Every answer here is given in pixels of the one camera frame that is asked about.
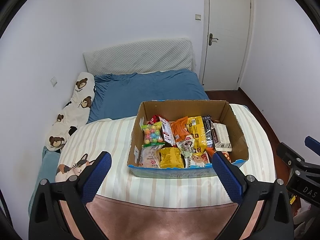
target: striped blanket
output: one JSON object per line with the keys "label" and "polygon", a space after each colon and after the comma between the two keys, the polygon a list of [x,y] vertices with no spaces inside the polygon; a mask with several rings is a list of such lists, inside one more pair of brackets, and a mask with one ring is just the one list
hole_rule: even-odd
{"label": "striped blanket", "polygon": [[[249,160],[240,168],[260,181],[276,179],[268,137],[244,106],[230,104],[249,148]],[[101,151],[112,156],[112,167],[98,195],[152,207],[201,207],[230,203],[219,178],[152,179],[138,178],[127,167],[135,116],[119,120],[102,119],[78,129],[61,152],[59,164],[72,167],[88,154],[87,163]]]}

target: yellow snack bag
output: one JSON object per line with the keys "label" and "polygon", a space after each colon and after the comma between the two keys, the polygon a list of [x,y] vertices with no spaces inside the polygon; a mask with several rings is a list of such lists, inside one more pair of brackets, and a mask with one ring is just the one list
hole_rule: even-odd
{"label": "yellow snack bag", "polygon": [[184,168],[180,150],[176,147],[163,148],[160,150],[160,168]]}
{"label": "yellow snack bag", "polygon": [[187,123],[188,132],[195,139],[194,155],[201,156],[207,148],[207,139],[205,136],[204,125],[201,116],[189,117]]}

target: calico cat illustration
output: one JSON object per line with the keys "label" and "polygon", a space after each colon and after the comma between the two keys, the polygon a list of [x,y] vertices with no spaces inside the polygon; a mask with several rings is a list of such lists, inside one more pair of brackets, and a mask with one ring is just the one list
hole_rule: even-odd
{"label": "calico cat illustration", "polygon": [[88,161],[88,154],[86,153],[81,157],[81,159],[75,163],[72,167],[69,167],[64,164],[60,164],[57,168],[56,173],[56,182],[66,181],[70,176],[77,175],[79,176],[80,173],[89,165],[91,165],[95,160]]}

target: pink cloth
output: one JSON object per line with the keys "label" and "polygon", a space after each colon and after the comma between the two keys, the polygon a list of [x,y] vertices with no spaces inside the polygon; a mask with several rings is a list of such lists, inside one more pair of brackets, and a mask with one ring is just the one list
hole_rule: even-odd
{"label": "pink cloth", "polygon": [[[262,207],[258,202],[255,212],[240,239],[250,235]],[[83,239],[67,203],[61,207],[73,235]],[[87,208],[110,240],[127,239],[214,239],[226,225],[237,204],[199,208],[148,207],[96,195]]]}

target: white wall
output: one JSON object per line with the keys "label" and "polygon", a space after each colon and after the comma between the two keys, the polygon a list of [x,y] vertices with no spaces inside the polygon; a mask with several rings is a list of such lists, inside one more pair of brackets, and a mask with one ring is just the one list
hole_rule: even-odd
{"label": "white wall", "polygon": [[204,0],[78,0],[84,51],[143,39],[188,37],[200,71]]}
{"label": "white wall", "polygon": [[295,0],[256,0],[251,52],[240,87],[279,140],[306,161],[320,157],[304,146],[320,141],[320,35]]}
{"label": "white wall", "polygon": [[68,102],[77,75],[86,70],[73,2],[28,0],[0,39],[0,188],[23,239],[28,239],[28,202],[44,136]]}

